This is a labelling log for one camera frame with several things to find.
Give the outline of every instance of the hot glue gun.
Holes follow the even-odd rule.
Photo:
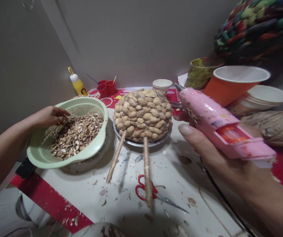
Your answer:
[[[260,168],[270,168],[276,152],[266,145],[263,138],[255,138],[239,126],[239,119],[213,99],[193,88],[175,83],[179,98],[196,128],[228,158],[253,160]]]

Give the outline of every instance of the multicolored knitted blanket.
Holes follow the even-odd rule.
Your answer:
[[[283,0],[241,0],[214,38],[226,59],[258,60],[283,48]]]

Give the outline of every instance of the twine-wrapped leg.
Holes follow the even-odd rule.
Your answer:
[[[121,152],[121,149],[122,149],[122,146],[124,144],[124,140],[125,140],[125,137],[126,137],[126,133],[127,131],[125,130],[123,132],[123,135],[122,135],[122,138],[121,138],[121,141],[119,142],[119,146],[116,150],[116,153],[115,153],[115,157],[113,159],[113,162],[112,162],[112,165],[110,167],[110,171],[108,173],[108,177],[106,178],[106,183],[110,183],[111,179],[112,179],[112,175],[113,175],[113,172],[114,172],[114,169],[115,169],[115,166],[116,166],[116,163],[117,163],[117,159],[119,157],[119,153]]]
[[[149,161],[149,149],[148,138],[144,137],[144,173],[145,173],[145,191],[146,191],[146,204],[148,207],[152,207],[152,184],[150,178],[150,161]]]

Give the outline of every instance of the white wall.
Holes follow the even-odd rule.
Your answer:
[[[43,0],[77,73],[87,87],[114,79],[118,87],[176,80],[191,60],[208,56],[217,29],[238,0]]]
[[[31,12],[22,0],[0,1],[0,134],[43,107],[72,98],[68,66],[39,1]]]

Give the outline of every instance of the yellow glue bottle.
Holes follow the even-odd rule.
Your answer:
[[[79,79],[78,75],[73,73],[71,67],[68,67],[68,70],[70,72],[70,80],[72,81],[72,85],[76,90],[76,92],[78,93],[78,95],[87,96],[88,95],[87,90],[85,89],[85,86],[83,85],[82,81]]]

